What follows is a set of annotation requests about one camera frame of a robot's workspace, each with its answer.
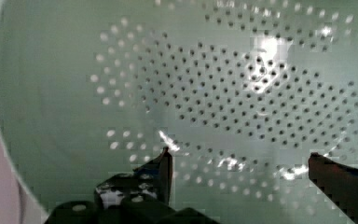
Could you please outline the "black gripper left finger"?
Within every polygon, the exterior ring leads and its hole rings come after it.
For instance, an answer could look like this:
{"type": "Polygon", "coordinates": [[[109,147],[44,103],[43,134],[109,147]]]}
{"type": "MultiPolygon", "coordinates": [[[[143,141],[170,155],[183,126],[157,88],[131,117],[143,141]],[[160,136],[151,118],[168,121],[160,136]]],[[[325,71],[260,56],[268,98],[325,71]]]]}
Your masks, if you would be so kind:
{"type": "Polygon", "coordinates": [[[94,190],[94,201],[102,209],[120,206],[124,199],[146,194],[168,204],[172,188],[172,154],[168,147],[153,160],[104,180],[94,190]]]}

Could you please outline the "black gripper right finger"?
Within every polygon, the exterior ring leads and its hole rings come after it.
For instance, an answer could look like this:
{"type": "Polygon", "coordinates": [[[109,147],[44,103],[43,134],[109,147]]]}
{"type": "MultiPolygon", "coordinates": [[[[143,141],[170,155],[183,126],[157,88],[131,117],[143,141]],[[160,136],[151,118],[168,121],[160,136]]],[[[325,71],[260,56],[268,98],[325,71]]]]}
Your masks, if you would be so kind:
{"type": "Polygon", "coordinates": [[[347,217],[358,224],[358,168],[313,152],[308,159],[309,179],[347,217]]]}

